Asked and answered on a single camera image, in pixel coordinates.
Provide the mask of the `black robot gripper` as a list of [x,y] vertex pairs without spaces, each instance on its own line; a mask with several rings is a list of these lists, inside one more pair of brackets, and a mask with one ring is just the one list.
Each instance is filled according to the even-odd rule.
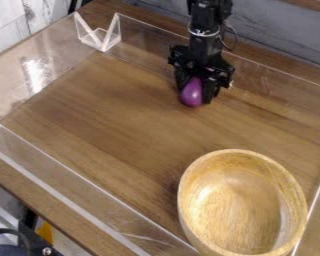
[[220,28],[215,33],[190,33],[187,45],[171,45],[168,63],[174,74],[179,93],[194,77],[203,82],[203,103],[210,104],[218,96],[220,88],[228,88],[232,82],[235,67],[223,57],[224,32]]

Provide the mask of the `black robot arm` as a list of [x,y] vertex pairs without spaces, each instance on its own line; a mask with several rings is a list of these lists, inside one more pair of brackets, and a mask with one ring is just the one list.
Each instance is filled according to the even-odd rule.
[[210,104],[222,88],[230,88],[235,67],[223,58],[226,19],[232,0],[187,0],[190,44],[170,47],[176,86],[184,105]]

